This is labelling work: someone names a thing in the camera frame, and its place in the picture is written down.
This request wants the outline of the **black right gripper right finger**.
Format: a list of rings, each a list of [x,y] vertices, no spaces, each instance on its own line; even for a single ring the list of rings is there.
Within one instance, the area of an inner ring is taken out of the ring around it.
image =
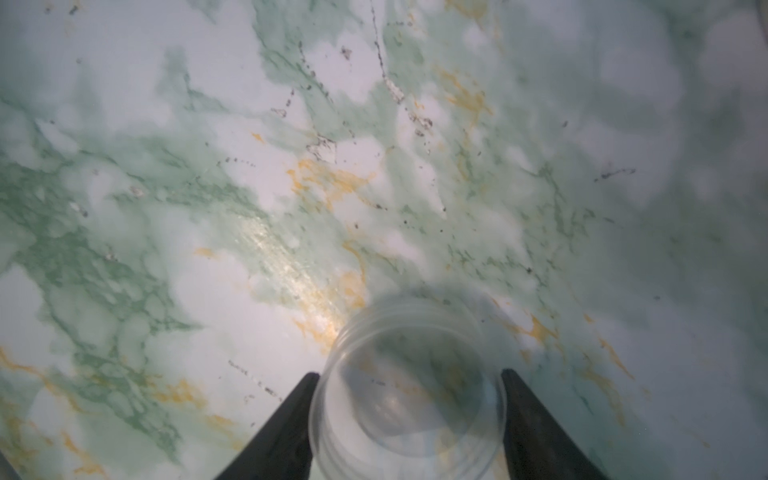
[[[507,416],[503,445],[512,479],[607,479],[514,370],[503,370],[501,379]]]

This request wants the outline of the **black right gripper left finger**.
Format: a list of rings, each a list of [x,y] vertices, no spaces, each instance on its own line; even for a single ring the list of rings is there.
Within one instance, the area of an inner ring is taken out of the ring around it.
[[[320,374],[307,373],[218,480],[307,480],[313,454],[309,412]]]

